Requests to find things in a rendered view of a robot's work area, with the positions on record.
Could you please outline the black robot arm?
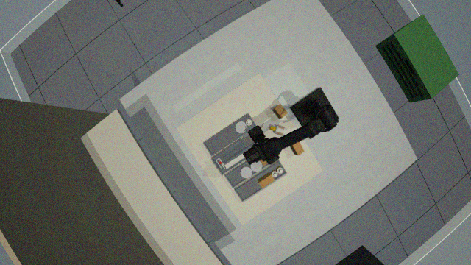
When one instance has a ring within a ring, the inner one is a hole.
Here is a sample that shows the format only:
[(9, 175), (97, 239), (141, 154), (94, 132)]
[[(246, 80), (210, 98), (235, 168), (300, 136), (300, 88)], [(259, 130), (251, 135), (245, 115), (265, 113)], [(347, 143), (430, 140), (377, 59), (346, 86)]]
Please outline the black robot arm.
[[(255, 143), (250, 149), (243, 153), (249, 165), (254, 162), (257, 163), (260, 160), (263, 162), (274, 160), (283, 149), (303, 141), (306, 138), (314, 137), (319, 133), (328, 132), (337, 126), (339, 122), (331, 105), (322, 106), (318, 99), (315, 99), (304, 108), (309, 118), (311, 117), (311, 120), (305, 123), (304, 126), (280, 138), (267, 138), (259, 143)], [(319, 130), (316, 125), (315, 121), (319, 119), (324, 124), (325, 130)]]

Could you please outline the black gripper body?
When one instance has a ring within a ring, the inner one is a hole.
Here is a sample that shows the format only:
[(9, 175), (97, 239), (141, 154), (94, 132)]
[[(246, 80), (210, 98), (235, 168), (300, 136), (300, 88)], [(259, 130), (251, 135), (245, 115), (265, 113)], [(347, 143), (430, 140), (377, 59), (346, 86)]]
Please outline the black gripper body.
[[(267, 138), (264, 139), (264, 138), (261, 136), (261, 133), (262, 133), (262, 132), (263, 132), (263, 130), (260, 128), (260, 126), (257, 125), (256, 127), (252, 128), (250, 131), (248, 131), (248, 134), (249, 134), (249, 136), (251, 137), (251, 139), (254, 139), (255, 142), (258, 142), (258, 143), (259, 143), (259, 142), (261, 142), (261, 141), (267, 139)], [(274, 160), (271, 160), (271, 161), (269, 161), (269, 162), (267, 162), (267, 163), (268, 163), (268, 164), (272, 164), (272, 163), (274, 163), (276, 160), (278, 160), (279, 158), (280, 158), (280, 157), (277, 156)]]

